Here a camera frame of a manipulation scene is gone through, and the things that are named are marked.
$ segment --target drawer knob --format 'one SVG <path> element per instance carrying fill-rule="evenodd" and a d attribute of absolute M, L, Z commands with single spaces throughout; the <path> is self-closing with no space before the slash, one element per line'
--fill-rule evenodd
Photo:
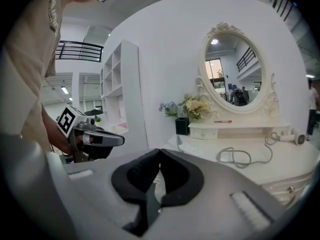
<path fill-rule="evenodd" d="M 293 193 L 295 190 L 296 190 L 296 188 L 294 186 L 290 186 L 288 188 L 288 191 L 289 191 L 290 194 Z"/>

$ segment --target ceiling light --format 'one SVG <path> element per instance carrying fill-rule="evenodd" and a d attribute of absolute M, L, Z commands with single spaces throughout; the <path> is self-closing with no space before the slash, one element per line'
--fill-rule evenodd
<path fill-rule="evenodd" d="M 62 89 L 62 91 L 63 91 L 65 94 L 69 94 L 69 92 L 67 91 L 67 88 L 66 88 L 66 87 L 62 86 L 61 89 Z"/>

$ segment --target white bookshelf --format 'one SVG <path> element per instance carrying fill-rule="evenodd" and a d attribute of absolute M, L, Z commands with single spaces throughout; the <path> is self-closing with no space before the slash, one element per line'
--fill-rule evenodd
<path fill-rule="evenodd" d="M 125 138 L 124 145 L 114 148 L 111 156 L 148 148 L 138 52 L 138 46 L 126 40 L 111 43 L 108 39 L 103 49 L 101 127 Z"/>
<path fill-rule="evenodd" d="M 128 131 L 121 69 L 122 44 L 108 57 L 101 72 L 101 99 L 105 120 L 102 127 L 109 132 Z"/>

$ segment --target white power cord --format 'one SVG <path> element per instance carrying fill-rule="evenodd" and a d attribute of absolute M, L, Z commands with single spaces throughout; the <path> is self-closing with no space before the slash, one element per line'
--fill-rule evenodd
<path fill-rule="evenodd" d="M 241 168 L 241 169 L 244 169 L 246 167 L 248 167 L 249 165 L 252 165 L 252 164 L 267 164 L 269 163 L 272 158 L 273 158 L 273 151 L 272 149 L 269 147 L 269 146 L 272 146 L 274 145 L 278 140 L 278 134 L 276 132 L 273 132 L 271 133 L 271 139 L 274 141 L 272 143 L 269 143 L 268 142 L 268 137 L 265 137 L 264 138 L 264 145 L 270 150 L 271 152 L 271 156 L 270 156 L 270 159 L 268 159 L 267 161 L 254 161 L 252 162 L 252 158 L 251 158 L 251 155 L 247 152 L 247 151 L 244 151 L 244 150 L 235 150 L 234 147 L 227 147 L 227 148 L 224 148 L 222 149 L 218 154 L 216 154 L 216 160 L 218 161 L 218 163 L 224 163 L 224 164 L 234 164 L 236 167 L 238 168 Z M 180 139 L 179 135 L 177 134 L 176 135 L 176 145 L 177 145 L 177 148 L 178 148 L 178 151 L 179 152 L 182 152 L 184 153 L 183 150 L 181 150 L 181 148 L 179 147 L 179 145 L 182 144 L 182 140 Z M 232 155 L 232 161 L 221 161 L 221 154 L 223 152 L 231 152 L 231 155 Z M 249 162 L 237 162 L 236 159 L 235 159 L 235 152 L 241 152 L 241 153 L 245 153 L 248 155 L 249 157 Z"/>

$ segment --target pink object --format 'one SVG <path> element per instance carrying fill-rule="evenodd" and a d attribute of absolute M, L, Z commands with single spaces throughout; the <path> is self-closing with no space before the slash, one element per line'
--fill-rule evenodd
<path fill-rule="evenodd" d="M 128 125 L 127 125 L 126 122 L 125 122 L 125 123 L 118 124 L 118 126 L 128 129 Z"/>

